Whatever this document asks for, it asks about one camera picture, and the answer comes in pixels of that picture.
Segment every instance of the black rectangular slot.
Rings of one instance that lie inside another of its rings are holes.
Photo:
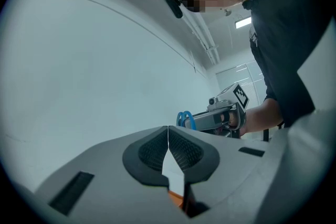
[[[250,147],[241,147],[238,151],[251,154],[254,156],[258,156],[258,157],[262,157],[263,154],[265,153],[265,151],[255,150],[254,148],[250,148]]]
[[[94,175],[79,172],[49,203],[49,206],[67,216],[79,197],[92,181]]]

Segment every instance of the black shirt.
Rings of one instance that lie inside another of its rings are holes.
[[[322,37],[330,15],[321,0],[248,0],[258,41],[251,42],[267,86],[267,97],[278,101],[285,126],[314,110],[298,69]]]

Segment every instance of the forearm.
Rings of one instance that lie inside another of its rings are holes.
[[[246,110],[246,123],[241,128],[243,134],[263,131],[282,122],[280,106],[274,99],[266,99],[262,105]]]

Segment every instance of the person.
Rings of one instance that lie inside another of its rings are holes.
[[[267,86],[262,105],[246,111],[240,135],[275,127],[282,121],[290,127],[311,113],[314,104],[297,74],[318,44],[331,14],[322,0],[179,0],[192,12],[222,10],[241,4],[251,10],[257,40],[251,49]],[[229,125],[236,126],[234,113]]]

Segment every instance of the ceiling light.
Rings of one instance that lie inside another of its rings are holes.
[[[238,20],[235,22],[235,25],[236,25],[236,28],[241,28],[245,25],[249,25],[251,23],[251,17],[247,17],[245,19],[242,19],[242,20]]]

